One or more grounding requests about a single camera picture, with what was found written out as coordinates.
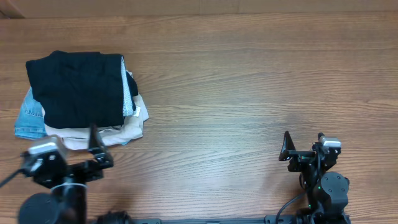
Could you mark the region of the black cloth garment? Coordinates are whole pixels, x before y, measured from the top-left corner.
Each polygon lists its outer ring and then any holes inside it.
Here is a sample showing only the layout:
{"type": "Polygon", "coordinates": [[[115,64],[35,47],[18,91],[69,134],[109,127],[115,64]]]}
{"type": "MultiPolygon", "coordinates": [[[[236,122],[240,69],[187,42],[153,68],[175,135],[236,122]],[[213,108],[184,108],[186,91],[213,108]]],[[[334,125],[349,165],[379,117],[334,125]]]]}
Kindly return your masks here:
{"type": "Polygon", "coordinates": [[[136,112],[137,84],[121,54],[54,51],[25,67],[47,126],[121,126],[136,112]]]}

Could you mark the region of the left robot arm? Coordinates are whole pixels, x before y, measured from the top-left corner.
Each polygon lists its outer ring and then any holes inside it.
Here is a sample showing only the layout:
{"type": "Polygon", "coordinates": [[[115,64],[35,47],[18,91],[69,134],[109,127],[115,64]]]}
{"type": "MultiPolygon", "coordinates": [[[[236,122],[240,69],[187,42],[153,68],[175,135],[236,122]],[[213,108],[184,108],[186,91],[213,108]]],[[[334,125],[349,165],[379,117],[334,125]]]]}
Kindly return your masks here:
{"type": "Polygon", "coordinates": [[[113,167],[114,161],[94,124],[86,150],[93,155],[92,160],[69,164],[68,149],[58,136],[34,141],[22,155],[21,172],[50,192],[30,196],[19,209],[18,223],[88,222],[87,183],[102,179],[103,171],[113,167]]]}

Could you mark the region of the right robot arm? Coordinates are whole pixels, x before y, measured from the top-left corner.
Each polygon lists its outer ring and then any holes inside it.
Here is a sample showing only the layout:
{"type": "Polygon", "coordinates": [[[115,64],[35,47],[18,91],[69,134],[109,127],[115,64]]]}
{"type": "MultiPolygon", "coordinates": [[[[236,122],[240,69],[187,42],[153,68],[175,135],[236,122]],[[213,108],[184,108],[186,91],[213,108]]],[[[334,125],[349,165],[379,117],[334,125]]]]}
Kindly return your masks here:
{"type": "Polygon", "coordinates": [[[274,217],[275,223],[350,223],[344,212],[348,204],[349,179],[330,171],[341,154],[341,141],[318,133],[318,141],[309,151],[296,150],[290,133],[284,133],[279,160],[288,161],[288,171],[298,172],[303,193],[288,201],[274,217]],[[306,196],[308,207],[292,217],[281,213],[293,202],[306,196]]]}

